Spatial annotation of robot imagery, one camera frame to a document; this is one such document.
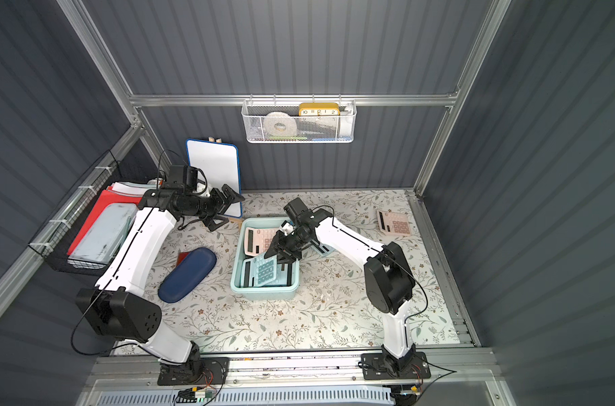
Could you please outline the pink calculator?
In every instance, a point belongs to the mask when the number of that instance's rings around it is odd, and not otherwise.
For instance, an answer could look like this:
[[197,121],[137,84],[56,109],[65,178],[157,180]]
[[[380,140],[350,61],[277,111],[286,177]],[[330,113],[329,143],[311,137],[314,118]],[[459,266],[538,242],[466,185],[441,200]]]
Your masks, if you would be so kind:
[[393,211],[377,211],[379,230],[386,235],[411,236],[409,218]]
[[244,253],[250,257],[265,253],[277,232],[277,228],[246,228]]

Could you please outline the teal calculator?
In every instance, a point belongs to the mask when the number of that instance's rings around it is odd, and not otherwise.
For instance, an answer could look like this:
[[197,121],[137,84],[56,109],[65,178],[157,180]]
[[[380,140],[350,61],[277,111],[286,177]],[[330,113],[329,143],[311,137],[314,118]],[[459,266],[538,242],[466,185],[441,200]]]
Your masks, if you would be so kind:
[[247,258],[243,262],[241,273],[241,287],[249,288],[276,288],[289,287],[292,284],[291,267],[280,264],[277,257],[265,259],[262,255]]

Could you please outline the mint green storage box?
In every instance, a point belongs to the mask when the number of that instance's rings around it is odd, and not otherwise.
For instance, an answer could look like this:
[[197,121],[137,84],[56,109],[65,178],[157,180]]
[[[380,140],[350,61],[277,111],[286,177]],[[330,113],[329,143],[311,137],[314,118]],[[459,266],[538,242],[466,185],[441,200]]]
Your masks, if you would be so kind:
[[235,259],[231,273],[231,290],[234,294],[242,295],[248,300],[289,300],[295,297],[295,293],[300,286],[301,270],[299,261],[291,266],[289,272],[282,272],[271,286],[245,287],[242,277],[245,274],[244,261],[246,259],[245,249],[248,243],[245,242],[247,228],[273,228],[277,230],[283,222],[288,221],[287,217],[275,218],[248,218],[245,219],[239,235],[236,248]]

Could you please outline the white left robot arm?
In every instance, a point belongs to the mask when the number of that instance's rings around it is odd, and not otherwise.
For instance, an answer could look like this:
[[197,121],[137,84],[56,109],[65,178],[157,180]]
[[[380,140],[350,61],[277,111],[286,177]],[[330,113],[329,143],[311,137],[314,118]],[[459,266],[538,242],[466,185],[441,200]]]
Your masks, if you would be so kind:
[[160,361],[175,383],[195,381],[203,372],[198,346],[182,338],[162,319],[160,307],[143,297],[159,250],[180,218],[195,217],[214,231],[228,223],[224,215],[243,196],[225,184],[207,196],[195,187],[147,190],[125,242],[92,289],[76,297],[82,319],[99,336],[135,345]]

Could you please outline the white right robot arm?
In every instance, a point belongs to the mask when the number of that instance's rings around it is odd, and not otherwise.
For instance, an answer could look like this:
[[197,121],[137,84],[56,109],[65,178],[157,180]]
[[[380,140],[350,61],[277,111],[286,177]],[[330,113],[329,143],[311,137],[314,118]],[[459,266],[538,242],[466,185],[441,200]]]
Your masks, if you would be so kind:
[[366,297],[382,313],[383,369],[396,377],[410,367],[416,347],[407,332],[407,319],[417,281],[400,245],[370,240],[320,209],[284,224],[264,257],[293,263],[302,259],[309,245],[327,245],[363,270]]

